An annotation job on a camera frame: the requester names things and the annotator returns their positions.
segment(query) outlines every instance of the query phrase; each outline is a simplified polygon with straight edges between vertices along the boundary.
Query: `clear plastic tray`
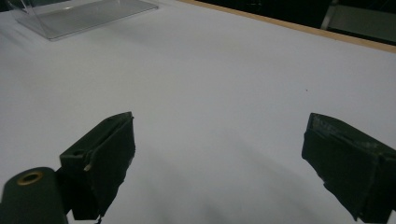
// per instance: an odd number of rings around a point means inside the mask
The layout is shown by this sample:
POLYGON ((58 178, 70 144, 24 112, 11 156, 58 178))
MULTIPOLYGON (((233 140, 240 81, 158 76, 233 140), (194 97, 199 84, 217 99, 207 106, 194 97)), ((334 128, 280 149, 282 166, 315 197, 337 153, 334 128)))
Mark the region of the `clear plastic tray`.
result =
POLYGON ((7 0, 15 20, 49 40, 158 8, 140 0, 7 0))

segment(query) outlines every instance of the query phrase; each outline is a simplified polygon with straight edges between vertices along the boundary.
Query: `cylindrical hole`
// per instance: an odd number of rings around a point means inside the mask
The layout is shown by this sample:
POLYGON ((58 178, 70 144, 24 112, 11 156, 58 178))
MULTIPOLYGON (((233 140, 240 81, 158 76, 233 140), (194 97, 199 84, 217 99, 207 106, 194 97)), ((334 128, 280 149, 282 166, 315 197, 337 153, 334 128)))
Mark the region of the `cylindrical hole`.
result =
POLYGON ((33 171, 26 175, 23 175, 21 178, 18 179, 18 185, 30 185, 37 182, 39 179, 43 177, 43 173, 39 171, 33 171))

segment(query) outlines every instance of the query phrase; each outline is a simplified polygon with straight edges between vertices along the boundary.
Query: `transparent container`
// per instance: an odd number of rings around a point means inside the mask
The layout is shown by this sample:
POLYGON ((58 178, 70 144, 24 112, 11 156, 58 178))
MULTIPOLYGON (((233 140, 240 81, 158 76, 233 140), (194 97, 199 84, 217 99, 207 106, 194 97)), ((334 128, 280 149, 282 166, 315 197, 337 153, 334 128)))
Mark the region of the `transparent container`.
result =
POLYGON ((158 8, 140 0, 6 0, 17 22, 49 40, 158 8))

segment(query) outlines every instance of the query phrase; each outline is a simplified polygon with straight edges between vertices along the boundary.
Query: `white surface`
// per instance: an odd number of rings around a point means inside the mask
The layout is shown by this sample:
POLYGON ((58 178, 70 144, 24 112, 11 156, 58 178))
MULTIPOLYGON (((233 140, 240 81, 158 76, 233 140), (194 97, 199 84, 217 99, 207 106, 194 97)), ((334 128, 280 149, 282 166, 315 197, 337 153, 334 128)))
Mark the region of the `white surface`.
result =
POLYGON ((57 42, 0 13, 0 185, 131 110, 104 223, 355 223, 301 159, 305 126, 396 148, 395 84, 394 54, 171 0, 57 42))

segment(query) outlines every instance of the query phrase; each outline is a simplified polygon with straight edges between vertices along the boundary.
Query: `white table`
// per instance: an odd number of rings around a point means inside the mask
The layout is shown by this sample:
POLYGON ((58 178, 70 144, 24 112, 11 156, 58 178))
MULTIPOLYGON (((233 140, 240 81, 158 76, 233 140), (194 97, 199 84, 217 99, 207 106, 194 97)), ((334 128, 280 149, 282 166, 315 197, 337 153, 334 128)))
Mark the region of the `white table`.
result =
POLYGON ((131 110, 104 223, 355 223, 301 158, 306 123, 396 148, 395 96, 395 54, 177 1, 56 42, 0 13, 0 185, 131 110))

